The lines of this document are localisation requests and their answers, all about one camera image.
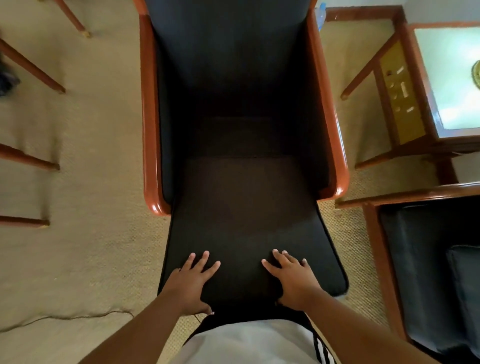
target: shirt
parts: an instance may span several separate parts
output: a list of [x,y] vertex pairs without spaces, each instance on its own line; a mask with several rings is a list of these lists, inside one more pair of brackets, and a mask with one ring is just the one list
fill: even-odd
[[318,363],[334,364],[325,344],[313,333],[288,320],[241,322],[219,326],[193,336],[173,358],[187,363]]

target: white tabletop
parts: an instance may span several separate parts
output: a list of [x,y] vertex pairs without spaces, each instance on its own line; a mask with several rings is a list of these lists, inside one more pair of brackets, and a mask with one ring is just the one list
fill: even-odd
[[479,128],[472,68],[480,60],[480,27],[415,29],[415,36],[444,128]]

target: person's right arm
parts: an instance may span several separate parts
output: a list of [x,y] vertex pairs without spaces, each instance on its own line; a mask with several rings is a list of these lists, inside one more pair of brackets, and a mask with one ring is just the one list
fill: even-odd
[[322,290],[306,259],[273,250],[281,268],[263,266],[282,283],[279,302],[304,311],[320,329],[343,364],[437,363],[413,345],[349,309]]

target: forearm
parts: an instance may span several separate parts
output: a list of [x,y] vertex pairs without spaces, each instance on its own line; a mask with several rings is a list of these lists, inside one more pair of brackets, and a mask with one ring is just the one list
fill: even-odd
[[343,364],[437,363],[321,289],[312,294],[310,302],[305,312]]
[[179,304],[175,298],[160,294],[80,363],[155,364],[179,317]]

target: beige carpet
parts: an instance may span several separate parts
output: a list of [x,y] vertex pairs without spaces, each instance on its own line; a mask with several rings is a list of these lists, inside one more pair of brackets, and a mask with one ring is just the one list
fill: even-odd
[[[67,88],[22,80],[0,99],[0,143],[56,159],[58,173],[0,160],[0,215],[49,217],[48,229],[0,227],[1,363],[75,363],[154,297],[169,218],[145,206],[138,17],[131,0],[71,0],[92,32],[76,33],[52,1],[0,0],[1,36]],[[322,39],[352,166],[388,148],[373,78],[341,102],[341,89],[389,37],[388,22],[327,24]],[[436,183],[418,158],[352,172],[349,197]],[[346,303],[386,325],[361,211],[322,214],[350,279]],[[161,362],[198,325],[182,318]]]

